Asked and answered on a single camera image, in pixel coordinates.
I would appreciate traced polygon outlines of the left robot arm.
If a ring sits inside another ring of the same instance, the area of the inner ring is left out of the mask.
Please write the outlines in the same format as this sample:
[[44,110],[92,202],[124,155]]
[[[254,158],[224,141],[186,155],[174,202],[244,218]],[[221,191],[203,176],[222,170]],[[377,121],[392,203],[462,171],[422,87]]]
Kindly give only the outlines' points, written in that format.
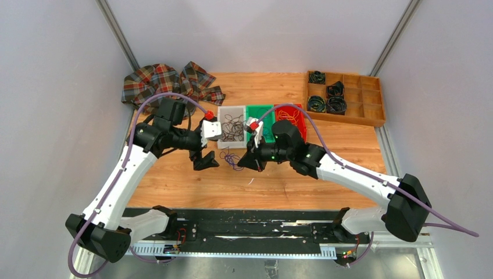
[[177,235],[177,213],[164,206],[126,219],[123,213],[144,175],[171,151],[188,151],[196,171],[219,166],[214,152],[202,155],[209,141],[222,136],[218,118],[207,111],[194,130],[180,128],[186,111],[183,101],[163,98],[156,113],[134,126],[99,194],[82,214],[71,214],[66,220],[65,226],[79,247],[115,263],[146,237],[157,234],[171,240]]

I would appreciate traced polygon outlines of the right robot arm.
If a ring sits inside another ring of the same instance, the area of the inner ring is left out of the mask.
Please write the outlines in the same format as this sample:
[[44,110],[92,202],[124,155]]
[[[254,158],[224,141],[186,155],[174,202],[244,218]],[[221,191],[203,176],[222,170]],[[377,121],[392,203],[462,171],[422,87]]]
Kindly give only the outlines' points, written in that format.
[[406,242],[417,240],[429,214],[425,207],[431,205],[417,177],[377,173],[326,152],[305,142],[288,120],[275,122],[271,130],[274,142],[267,143],[257,134],[250,137],[239,167],[261,172],[268,162],[288,162],[298,174],[337,183],[376,203],[374,208],[342,208],[326,228],[328,235],[348,242],[360,233],[387,231]]

